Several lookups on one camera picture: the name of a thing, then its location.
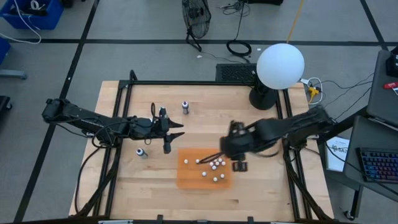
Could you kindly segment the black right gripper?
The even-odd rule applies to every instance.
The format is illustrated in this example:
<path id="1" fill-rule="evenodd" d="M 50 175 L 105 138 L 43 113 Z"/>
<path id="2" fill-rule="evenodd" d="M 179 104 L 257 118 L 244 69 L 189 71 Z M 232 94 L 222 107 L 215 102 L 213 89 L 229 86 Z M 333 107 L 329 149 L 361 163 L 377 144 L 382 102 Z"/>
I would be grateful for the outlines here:
<path id="1" fill-rule="evenodd" d="M 201 164 L 213 162 L 214 159 L 229 158 L 233 172 L 247 172 L 248 163 L 245 161 L 247 152 L 259 152 L 260 138 L 256 131 L 256 124 L 245 126 L 243 122 L 232 120 L 229 124 L 228 135 L 220 138 L 220 151 L 199 161 Z"/>

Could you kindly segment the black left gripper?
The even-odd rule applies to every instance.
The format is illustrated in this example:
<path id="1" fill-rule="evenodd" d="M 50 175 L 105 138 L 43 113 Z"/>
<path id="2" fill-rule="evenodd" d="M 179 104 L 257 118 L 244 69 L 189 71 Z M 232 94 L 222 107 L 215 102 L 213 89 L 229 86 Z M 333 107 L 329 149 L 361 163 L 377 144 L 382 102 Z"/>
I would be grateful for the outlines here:
<path id="1" fill-rule="evenodd" d="M 168 134 L 170 128 L 182 128 L 183 124 L 173 122 L 170 118 L 138 118 L 133 116 L 129 124 L 129 137 L 133 140 L 163 139 L 164 154 L 171 152 L 171 142 L 184 133 Z"/>

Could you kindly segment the orange translucent plastic bin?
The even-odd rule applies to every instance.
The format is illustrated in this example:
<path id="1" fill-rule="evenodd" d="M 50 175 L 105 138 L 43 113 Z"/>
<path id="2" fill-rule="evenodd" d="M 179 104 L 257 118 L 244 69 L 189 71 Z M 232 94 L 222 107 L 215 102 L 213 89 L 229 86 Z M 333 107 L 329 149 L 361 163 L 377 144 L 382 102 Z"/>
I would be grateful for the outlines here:
<path id="1" fill-rule="evenodd" d="M 226 165 L 216 166 L 216 170 L 212 169 L 209 163 L 197 164 L 196 159 L 203 159 L 212 154 L 219 152 L 218 149 L 212 148 L 181 148 L 178 150 L 177 165 L 177 187 L 185 190 L 216 190 L 228 189 L 232 183 L 231 160 L 223 156 L 222 160 Z M 214 182 L 213 178 L 217 177 L 218 181 Z"/>

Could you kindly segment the black floor fan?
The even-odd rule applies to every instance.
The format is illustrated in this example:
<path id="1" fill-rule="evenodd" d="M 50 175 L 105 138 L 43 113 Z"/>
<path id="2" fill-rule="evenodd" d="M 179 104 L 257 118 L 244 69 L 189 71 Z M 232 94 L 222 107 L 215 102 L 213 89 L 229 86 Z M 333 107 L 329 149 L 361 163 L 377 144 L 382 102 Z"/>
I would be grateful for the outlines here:
<path id="1" fill-rule="evenodd" d="M 208 33 L 211 21 L 208 0 L 182 0 L 182 14 L 187 29 L 185 41 L 201 52 L 197 40 Z"/>

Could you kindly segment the white globe lamp black base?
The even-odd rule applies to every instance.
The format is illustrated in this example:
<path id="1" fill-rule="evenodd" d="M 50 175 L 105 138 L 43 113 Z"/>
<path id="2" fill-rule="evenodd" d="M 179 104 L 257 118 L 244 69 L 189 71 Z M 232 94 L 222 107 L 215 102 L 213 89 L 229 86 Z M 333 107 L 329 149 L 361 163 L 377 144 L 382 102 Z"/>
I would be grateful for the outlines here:
<path id="1" fill-rule="evenodd" d="M 274 44 L 263 51 L 256 64 L 256 79 L 249 93 L 249 102 L 258 110 L 275 104 L 279 90 L 290 88 L 302 77 L 304 57 L 293 45 Z"/>

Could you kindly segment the white paper sheet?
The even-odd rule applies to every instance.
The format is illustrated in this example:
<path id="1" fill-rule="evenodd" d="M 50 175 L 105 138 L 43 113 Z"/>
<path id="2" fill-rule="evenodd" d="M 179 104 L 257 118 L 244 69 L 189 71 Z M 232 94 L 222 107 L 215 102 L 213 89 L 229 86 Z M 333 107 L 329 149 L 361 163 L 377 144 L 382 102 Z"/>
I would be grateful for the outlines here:
<path id="1" fill-rule="evenodd" d="M 349 139 L 333 137 L 326 142 L 326 169 L 342 172 L 349 147 Z"/>

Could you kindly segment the black case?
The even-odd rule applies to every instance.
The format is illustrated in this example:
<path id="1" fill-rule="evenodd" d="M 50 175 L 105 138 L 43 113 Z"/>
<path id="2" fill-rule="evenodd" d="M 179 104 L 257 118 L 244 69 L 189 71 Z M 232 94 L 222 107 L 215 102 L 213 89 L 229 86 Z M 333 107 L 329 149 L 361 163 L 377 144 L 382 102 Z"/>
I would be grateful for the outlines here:
<path id="1" fill-rule="evenodd" d="M 284 0 L 248 0 L 249 4 L 272 4 L 280 6 Z"/>

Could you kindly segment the blue plastic bin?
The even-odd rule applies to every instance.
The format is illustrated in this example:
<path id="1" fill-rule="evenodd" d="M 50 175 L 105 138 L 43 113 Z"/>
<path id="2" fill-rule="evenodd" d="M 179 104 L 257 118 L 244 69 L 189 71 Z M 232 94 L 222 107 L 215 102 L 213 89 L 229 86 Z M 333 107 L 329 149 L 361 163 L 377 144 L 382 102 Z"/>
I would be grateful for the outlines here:
<path id="1" fill-rule="evenodd" d="M 0 17 L 15 29 L 54 30 L 62 13 L 60 0 L 6 0 L 0 7 Z"/>

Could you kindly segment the backlit keyboard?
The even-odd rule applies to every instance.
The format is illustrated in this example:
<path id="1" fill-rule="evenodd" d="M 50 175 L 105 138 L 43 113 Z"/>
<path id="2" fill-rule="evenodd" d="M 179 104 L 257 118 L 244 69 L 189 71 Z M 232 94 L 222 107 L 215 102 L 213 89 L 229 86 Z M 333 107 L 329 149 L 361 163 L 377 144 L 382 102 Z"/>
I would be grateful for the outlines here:
<path id="1" fill-rule="evenodd" d="M 398 149 L 356 148 L 366 182 L 398 184 Z"/>

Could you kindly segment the dark grey desk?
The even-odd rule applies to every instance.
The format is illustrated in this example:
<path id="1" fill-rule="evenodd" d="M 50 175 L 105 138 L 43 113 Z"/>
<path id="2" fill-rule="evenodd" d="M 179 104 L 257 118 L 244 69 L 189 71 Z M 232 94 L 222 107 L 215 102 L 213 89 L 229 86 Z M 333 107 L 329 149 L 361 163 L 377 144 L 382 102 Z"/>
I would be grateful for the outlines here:
<path id="1" fill-rule="evenodd" d="M 395 194 L 376 183 L 365 182 L 362 174 L 355 169 L 360 170 L 361 168 L 356 152 L 356 148 L 359 147 L 398 149 L 398 131 L 361 116 L 355 117 L 346 155 L 346 164 L 343 169 L 344 175 L 350 180 L 398 202 L 398 184 L 385 184 L 386 187 L 395 191 Z"/>

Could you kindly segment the grey metal bar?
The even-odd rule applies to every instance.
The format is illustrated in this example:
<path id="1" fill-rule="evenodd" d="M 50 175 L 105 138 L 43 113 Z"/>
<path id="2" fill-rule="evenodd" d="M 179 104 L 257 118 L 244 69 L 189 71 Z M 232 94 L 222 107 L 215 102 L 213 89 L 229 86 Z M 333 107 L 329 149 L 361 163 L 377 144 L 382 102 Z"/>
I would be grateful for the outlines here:
<path id="1" fill-rule="evenodd" d="M 25 80 L 27 78 L 27 74 L 21 70 L 0 69 L 0 78 L 20 78 L 22 80 Z"/>

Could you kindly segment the blue container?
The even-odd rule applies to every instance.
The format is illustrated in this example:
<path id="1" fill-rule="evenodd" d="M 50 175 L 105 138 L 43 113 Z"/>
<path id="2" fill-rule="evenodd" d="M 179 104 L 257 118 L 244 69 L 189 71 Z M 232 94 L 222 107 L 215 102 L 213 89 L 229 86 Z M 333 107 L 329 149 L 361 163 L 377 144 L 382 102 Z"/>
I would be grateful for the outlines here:
<path id="1" fill-rule="evenodd" d="M 10 43 L 6 39 L 0 37 L 0 64 L 2 64 L 2 62 L 4 61 L 10 48 Z"/>

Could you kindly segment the black device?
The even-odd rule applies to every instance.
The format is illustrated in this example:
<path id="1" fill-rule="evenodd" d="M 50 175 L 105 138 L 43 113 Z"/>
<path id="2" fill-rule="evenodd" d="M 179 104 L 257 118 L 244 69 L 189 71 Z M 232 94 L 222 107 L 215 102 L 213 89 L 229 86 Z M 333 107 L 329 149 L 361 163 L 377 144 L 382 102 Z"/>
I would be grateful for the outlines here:
<path id="1" fill-rule="evenodd" d="M 386 74 L 398 78 L 398 46 L 391 50 L 391 55 L 386 60 Z"/>

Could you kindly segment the black aluminium table frame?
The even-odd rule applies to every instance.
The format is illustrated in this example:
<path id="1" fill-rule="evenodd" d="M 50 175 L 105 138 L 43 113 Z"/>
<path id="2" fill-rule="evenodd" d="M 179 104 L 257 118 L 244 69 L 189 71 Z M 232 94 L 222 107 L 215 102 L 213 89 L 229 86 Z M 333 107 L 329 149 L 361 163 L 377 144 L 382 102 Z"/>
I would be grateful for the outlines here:
<path id="1" fill-rule="evenodd" d="M 146 146 L 141 141 L 125 140 L 112 192 L 105 190 L 95 212 L 111 218 L 153 220 L 292 221 L 294 214 L 281 144 L 264 157 L 247 155 L 248 171 L 232 172 L 228 189 L 185 190 L 176 184 L 178 150 L 181 148 L 219 149 L 219 139 L 228 132 L 233 119 L 250 124 L 277 116 L 272 108 L 260 111 L 248 100 L 249 88 L 219 85 L 214 82 L 165 82 L 145 85 L 137 82 L 131 93 L 128 116 L 148 117 L 150 106 L 165 107 L 170 118 L 183 127 L 184 135 L 164 154 L 163 142 L 155 139 Z M 189 104 L 183 114 L 182 102 Z M 136 150 L 148 154 L 141 159 Z"/>

